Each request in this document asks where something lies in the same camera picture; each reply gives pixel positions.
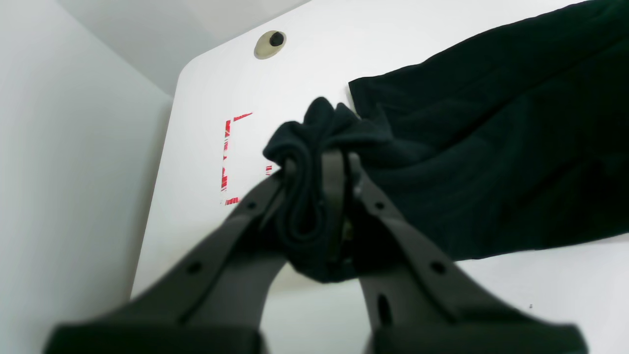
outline white table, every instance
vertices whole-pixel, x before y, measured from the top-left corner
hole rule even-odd
[[[268,166],[276,168],[262,148],[282,122],[303,119],[313,99],[350,104],[347,83],[355,78],[416,64],[484,30],[573,2],[312,0],[192,60],[179,77],[133,296],[220,225],[235,206],[226,204],[265,178]],[[286,33],[286,46],[258,60],[253,48],[269,30]],[[525,312],[577,322],[592,353],[626,353],[627,254],[621,236],[459,265]],[[290,267],[274,282],[263,317],[275,354],[360,353],[369,335],[356,281],[319,285]]]

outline white surface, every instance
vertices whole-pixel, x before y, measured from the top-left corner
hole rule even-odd
[[[232,209],[224,200],[242,197],[264,177],[260,152],[269,136],[282,122],[303,119],[314,98],[348,103],[347,83],[355,78],[416,64],[484,30],[569,3],[313,0],[194,59],[179,78],[133,295],[220,224]],[[257,60],[253,47],[269,30],[285,32],[286,46]],[[250,112],[231,123],[223,164],[225,121]],[[519,308],[577,321],[593,353],[626,353],[627,339],[615,334],[627,329],[627,247],[621,237],[463,267]],[[262,329],[276,354],[358,353],[369,334],[357,282],[316,285],[290,269],[272,287]]]
[[[171,97],[53,0],[0,2],[0,353],[128,299]]]
[[[307,0],[57,0],[88,30],[173,95],[197,55]]]

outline folded fabric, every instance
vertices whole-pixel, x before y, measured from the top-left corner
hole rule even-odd
[[[315,100],[264,151],[298,164],[276,218],[295,267],[322,281],[351,276],[321,270],[320,154],[330,146],[356,151],[406,219],[455,260],[629,231],[628,18],[629,1],[587,1],[354,80],[362,119]]]

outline black cloth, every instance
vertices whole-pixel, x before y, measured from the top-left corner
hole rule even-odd
[[[406,219],[455,260],[629,231],[629,1],[495,28],[350,90],[362,119],[317,99],[264,151],[280,165],[297,156],[301,179],[276,222],[299,271],[343,278],[320,270],[329,146],[358,152]]]

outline dark green fabric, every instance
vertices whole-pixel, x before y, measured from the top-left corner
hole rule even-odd
[[[339,114],[329,107],[301,127],[326,134],[304,141],[282,126],[265,156],[282,164],[291,148],[279,140],[303,144],[311,161],[300,166],[317,176],[322,147],[357,151],[407,220],[455,260],[629,231],[629,1],[495,28],[350,90],[363,120],[313,123],[329,126]],[[317,180],[308,183],[316,198]]]

